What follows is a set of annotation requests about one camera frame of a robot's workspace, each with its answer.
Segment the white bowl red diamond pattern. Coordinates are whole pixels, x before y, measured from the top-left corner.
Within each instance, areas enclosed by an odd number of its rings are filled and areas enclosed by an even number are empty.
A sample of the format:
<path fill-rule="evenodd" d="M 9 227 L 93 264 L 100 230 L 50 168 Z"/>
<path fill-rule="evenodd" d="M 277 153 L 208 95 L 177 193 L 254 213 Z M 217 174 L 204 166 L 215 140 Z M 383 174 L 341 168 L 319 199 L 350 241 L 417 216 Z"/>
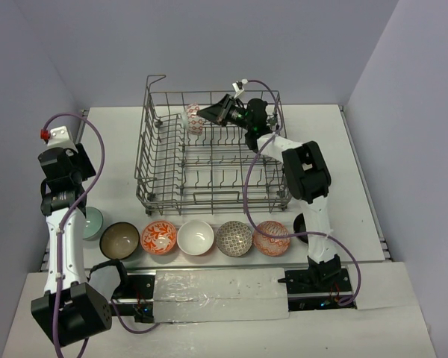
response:
<path fill-rule="evenodd" d="M 190 135 L 201 136 L 204 119 L 198 115 L 200 106 L 197 103 L 187 105 L 181 113 L 181 124 L 184 131 Z"/>

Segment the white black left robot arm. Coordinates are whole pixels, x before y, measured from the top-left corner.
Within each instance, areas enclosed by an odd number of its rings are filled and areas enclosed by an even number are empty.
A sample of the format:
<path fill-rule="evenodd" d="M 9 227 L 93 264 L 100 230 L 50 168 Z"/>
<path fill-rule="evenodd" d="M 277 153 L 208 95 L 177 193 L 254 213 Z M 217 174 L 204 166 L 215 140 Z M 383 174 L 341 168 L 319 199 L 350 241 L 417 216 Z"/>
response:
<path fill-rule="evenodd" d="M 126 295 L 131 278 L 112 259 L 90 274 L 84 268 L 83 235 L 87 193 L 83 183 L 96 180 L 83 145 L 47 145 L 38 157 L 45 178 L 40 209 L 49 230 L 49 270 L 43 296 L 31 302 L 31 314 L 56 350 L 110 330 L 111 298 Z"/>

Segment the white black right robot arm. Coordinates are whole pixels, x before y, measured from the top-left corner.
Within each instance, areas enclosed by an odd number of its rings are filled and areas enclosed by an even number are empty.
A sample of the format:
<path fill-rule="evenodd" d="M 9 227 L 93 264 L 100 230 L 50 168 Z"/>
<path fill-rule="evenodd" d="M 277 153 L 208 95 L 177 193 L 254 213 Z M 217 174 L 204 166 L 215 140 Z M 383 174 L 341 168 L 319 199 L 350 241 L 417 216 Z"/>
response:
<path fill-rule="evenodd" d="M 243 104 L 225 95 L 218 103 L 197 111 L 197 116 L 225 127 L 235 125 L 245 130 L 245 143 L 257 155 L 279 161 L 291 197 L 302 213 L 294 220 L 296 236 L 308 244 L 308 285 L 324 292 L 335 283 L 341 263 L 329 238 L 328 195 L 331 175 L 319 145 L 315 141 L 295 142 L 277 134 L 276 120 L 270 120 L 268 103 L 259 98 Z"/>

